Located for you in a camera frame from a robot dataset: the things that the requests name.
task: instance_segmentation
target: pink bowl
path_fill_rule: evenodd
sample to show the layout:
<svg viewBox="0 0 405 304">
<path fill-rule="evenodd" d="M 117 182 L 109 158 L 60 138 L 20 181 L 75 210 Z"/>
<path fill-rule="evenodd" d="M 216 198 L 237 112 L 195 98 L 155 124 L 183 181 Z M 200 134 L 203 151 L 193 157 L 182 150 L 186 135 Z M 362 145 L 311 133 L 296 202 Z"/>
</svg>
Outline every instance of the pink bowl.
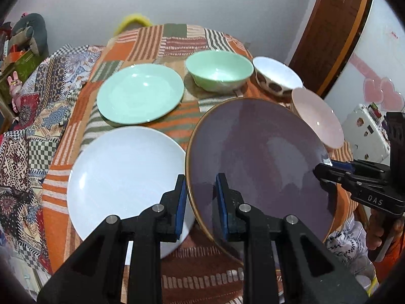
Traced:
<svg viewBox="0 0 405 304">
<path fill-rule="evenodd" d="M 342 126 L 333 110 L 317 94 L 305 88 L 291 93 L 291 111 L 318 135 L 328 151 L 343 145 Z"/>
</svg>

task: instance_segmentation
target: pink heart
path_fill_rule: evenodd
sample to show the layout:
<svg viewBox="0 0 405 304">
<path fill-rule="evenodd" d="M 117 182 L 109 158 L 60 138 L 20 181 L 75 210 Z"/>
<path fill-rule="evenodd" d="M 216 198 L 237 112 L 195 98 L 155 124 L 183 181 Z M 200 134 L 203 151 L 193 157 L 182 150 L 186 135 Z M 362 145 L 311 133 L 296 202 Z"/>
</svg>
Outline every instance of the pink heart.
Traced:
<svg viewBox="0 0 405 304">
<path fill-rule="evenodd" d="M 374 80 L 365 79 L 363 83 L 364 101 L 366 103 L 381 104 L 384 99 L 382 90 L 375 85 Z"/>
<path fill-rule="evenodd" d="M 384 100 L 381 109 L 389 112 L 401 112 L 405 107 L 404 97 L 395 91 L 394 84 L 389 78 L 381 80 L 381 90 Z"/>
</svg>

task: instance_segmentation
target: metal screw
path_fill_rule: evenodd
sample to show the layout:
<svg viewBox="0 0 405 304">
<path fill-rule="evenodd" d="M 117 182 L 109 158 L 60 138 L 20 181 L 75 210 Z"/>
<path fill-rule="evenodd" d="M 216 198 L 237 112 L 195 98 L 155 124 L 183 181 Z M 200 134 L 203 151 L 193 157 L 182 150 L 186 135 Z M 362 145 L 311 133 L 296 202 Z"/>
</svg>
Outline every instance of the metal screw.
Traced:
<svg viewBox="0 0 405 304">
<path fill-rule="evenodd" d="M 115 224 L 118 220 L 118 217 L 116 215 L 110 215 L 108 216 L 105 221 L 109 224 Z"/>
<path fill-rule="evenodd" d="M 298 223 L 298 217 L 295 215 L 288 215 L 286 217 L 286 221 L 289 222 L 291 225 Z"/>
<path fill-rule="evenodd" d="M 252 207 L 250 205 L 248 205 L 247 203 L 243 203 L 239 206 L 239 210 L 241 212 L 249 212 L 252 209 Z"/>
<path fill-rule="evenodd" d="M 162 212 L 165 209 L 165 206 L 161 205 L 160 203 L 158 203 L 157 205 L 154 205 L 152 207 L 152 210 L 154 212 Z"/>
</svg>

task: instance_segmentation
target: mint green bowl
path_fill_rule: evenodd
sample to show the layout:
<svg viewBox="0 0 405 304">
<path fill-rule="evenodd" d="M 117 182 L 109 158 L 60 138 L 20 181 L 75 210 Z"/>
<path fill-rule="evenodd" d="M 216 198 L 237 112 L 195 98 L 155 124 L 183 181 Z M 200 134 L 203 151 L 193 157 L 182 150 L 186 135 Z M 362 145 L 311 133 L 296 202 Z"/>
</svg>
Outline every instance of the mint green bowl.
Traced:
<svg viewBox="0 0 405 304">
<path fill-rule="evenodd" d="M 192 54 L 186 60 L 186 67 L 197 86 L 218 93 L 239 89 L 254 70 L 246 57 L 218 50 L 204 50 Z"/>
</svg>

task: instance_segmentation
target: door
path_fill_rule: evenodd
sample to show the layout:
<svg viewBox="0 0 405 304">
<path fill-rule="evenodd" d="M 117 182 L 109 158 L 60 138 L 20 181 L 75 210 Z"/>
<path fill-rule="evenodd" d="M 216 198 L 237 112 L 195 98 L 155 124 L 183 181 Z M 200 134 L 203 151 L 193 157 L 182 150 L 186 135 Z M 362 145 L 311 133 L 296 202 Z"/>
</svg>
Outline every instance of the door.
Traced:
<svg viewBox="0 0 405 304">
<path fill-rule="evenodd" d="M 342 64 L 367 0 L 317 0 L 289 64 L 304 86 L 322 95 Z"/>
</svg>

